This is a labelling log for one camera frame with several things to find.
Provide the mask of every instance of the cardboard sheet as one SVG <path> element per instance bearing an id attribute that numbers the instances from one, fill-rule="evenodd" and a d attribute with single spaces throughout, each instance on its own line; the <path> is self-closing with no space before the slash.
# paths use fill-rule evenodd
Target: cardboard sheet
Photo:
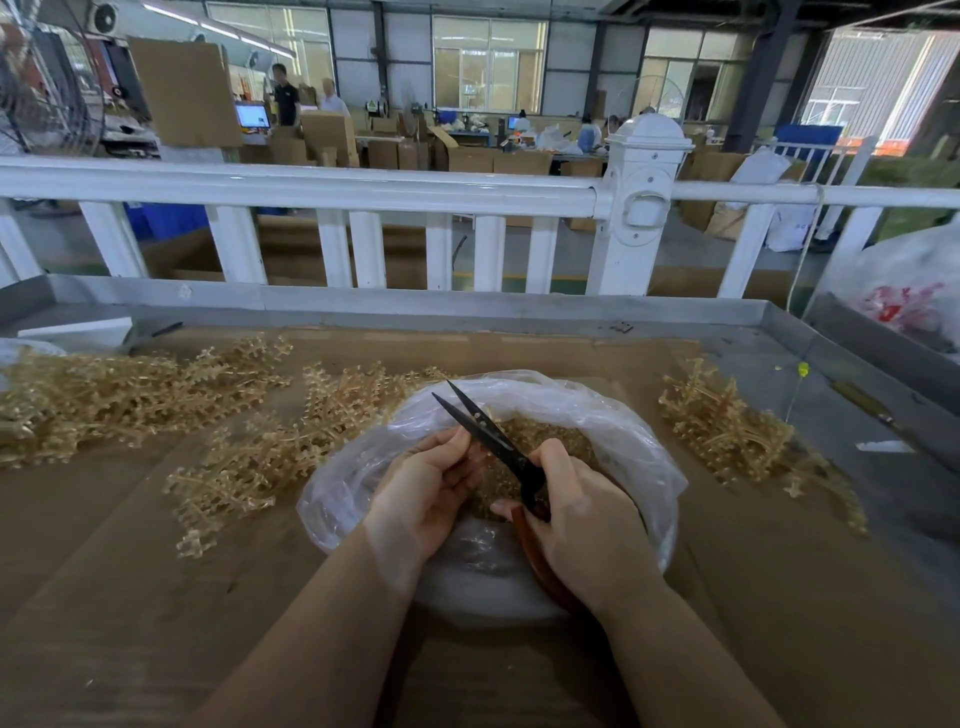
<path id="1" fill-rule="evenodd" d="M 128 43 L 161 142 L 195 148 L 243 146 L 219 46 L 141 37 Z"/>
<path id="2" fill-rule="evenodd" d="M 194 354 L 244 333 L 185 328 L 154 346 Z M 956 630 L 896 558 L 853 536 L 828 498 L 721 488 L 673 438 L 656 403 L 660 378 L 679 373 L 694 343 L 349 329 L 285 335 L 295 348 L 283 370 L 292 375 L 322 360 L 331 371 L 382 361 L 391 372 L 436 364 L 460 374 L 530 368 L 601 377 L 690 481 L 669 583 L 791 728 L 960 725 Z M 293 413 L 297 391 L 269 405 Z M 160 491 L 170 471 L 204 450 L 204 438 L 191 435 L 134 450 L 136 469 L 102 467 L 112 453 L 92 450 L 68 466 L 0 472 L 0 539 L 8 546 L 0 594 L 37 553 L 52 554 L 33 570 L 35 583 L 5 602 L 0 725 L 179 725 L 322 562 L 293 509 L 297 493 L 227 528 L 203 559 L 178 560 L 173 503 Z M 64 495 L 65 474 L 77 484 L 73 498 Z M 78 507 L 77 497 L 91 505 Z M 573 626 L 464 630 L 415 607 L 375 724 L 620 727 L 636 719 L 607 648 Z"/>

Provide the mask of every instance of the fence post cap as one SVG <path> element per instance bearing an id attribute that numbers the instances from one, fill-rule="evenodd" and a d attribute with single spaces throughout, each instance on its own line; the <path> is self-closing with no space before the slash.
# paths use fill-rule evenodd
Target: fence post cap
<path id="1" fill-rule="evenodd" d="M 648 111 L 627 121 L 617 133 L 611 134 L 611 145 L 628 149 L 662 149 L 689 152 L 693 142 L 684 136 L 680 124 L 661 113 Z"/>

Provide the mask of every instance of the scissors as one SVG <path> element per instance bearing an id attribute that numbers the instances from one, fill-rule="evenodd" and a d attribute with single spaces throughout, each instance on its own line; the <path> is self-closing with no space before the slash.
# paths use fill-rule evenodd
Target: scissors
<path id="1" fill-rule="evenodd" d="M 446 383 L 460 398 L 460 402 L 463 403 L 468 414 L 464 414 L 436 393 L 433 396 L 450 414 L 450 417 L 456 420 L 472 437 L 479 440 L 481 445 L 516 476 L 516 479 L 520 481 L 520 499 L 527 510 L 541 521 L 550 522 L 549 504 L 543 500 L 537 500 L 537 493 L 546 485 L 546 473 L 543 472 L 543 468 L 530 462 L 530 459 L 520 452 L 510 438 L 503 433 L 503 430 L 496 426 L 496 423 L 477 406 L 476 402 L 457 389 L 449 379 Z M 550 565 L 547 564 L 543 552 L 540 550 L 540 542 L 530 523 L 527 522 L 523 508 L 515 506 L 511 511 L 511 519 L 523 554 L 530 563 L 530 568 L 543 590 L 574 617 L 591 619 L 587 607 L 566 587 L 564 582 L 550 568 Z"/>
<path id="2" fill-rule="evenodd" d="M 460 398 L 468 414 L 464 414 L 438 394 L 434 393 L 433 396 L 450 413 L 450 417 L 460 423 L 470 435 L 479 440 L 483 447 L 489 450 L 516 476 L 516 479 L 520 481 L 520 500 L 523 501 L 527 510 L 541 521 L 550 523 L 550 506 L 542 500 L 537 500 L 537 493 L 546 485 L 546 474 L 543 472 L 543 468 L 530 462 L 530 458 L 520 452 L 510 438 L 503 433 L 503 430 L 496 426 L 496 423 L 477 406 L 476 402 L 455 387 L 449 379 L 446 383 Z"/>

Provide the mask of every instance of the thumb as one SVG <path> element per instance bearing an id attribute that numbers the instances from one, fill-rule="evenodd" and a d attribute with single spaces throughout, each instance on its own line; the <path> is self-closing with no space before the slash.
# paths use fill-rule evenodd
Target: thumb
<path id="1" fill-rule="evenodd" d="M 469 447 L 470 433 L 462 427 L 458 427 L 457 433 L 445 443 L 424 452 L 418 452 L 414 457 L 442 473 L 460 462 L 461 458 L 467 454 Z"/>

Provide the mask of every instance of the forearm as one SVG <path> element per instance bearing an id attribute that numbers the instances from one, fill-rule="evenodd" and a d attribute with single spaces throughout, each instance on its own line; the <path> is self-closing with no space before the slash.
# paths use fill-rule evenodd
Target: forearm
<path id="1" fill-rule="evenodd" d="M 666 584 L 601 621 L 646 728 L 783 728 L 736 660 Z"/>
<path id="2" fill-rule="evenodd" d="M 370 725 L 418 574 L 388 586 L 360 525 L 188 725 Z"/>

